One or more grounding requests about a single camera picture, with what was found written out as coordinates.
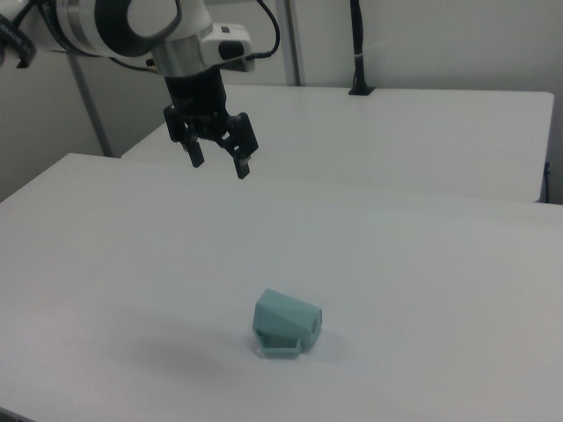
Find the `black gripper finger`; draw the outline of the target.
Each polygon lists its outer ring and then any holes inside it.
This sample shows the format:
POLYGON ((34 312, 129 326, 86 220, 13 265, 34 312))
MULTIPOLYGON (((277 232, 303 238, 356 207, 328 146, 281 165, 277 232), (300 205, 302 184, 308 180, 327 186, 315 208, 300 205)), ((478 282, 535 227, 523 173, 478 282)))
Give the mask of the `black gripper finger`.
POLYGON ((216 141, 233 159, 239 179, 250 174, 249 161, 259 148, 250 118, 246 113, 227 116, 224 119, 224 133, 216 141))
POLYGON ((190 156, 194 168, 201 166, 204 163, 204 157, 194 129, 185 122, 173 105, 164 109, 164 117, 171 140, 182 146, 190 156))

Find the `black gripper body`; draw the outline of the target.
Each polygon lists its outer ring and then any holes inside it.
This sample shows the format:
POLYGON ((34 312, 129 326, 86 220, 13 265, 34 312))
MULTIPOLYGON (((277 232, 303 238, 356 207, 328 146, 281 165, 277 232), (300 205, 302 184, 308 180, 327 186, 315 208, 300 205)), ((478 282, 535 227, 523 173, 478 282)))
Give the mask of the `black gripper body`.
POLYGON ((165 121, 173 141, 221 139, 230 118, 226 92, 219 69, 194 76, 166 77, 172 103, 165 108, 165 121))

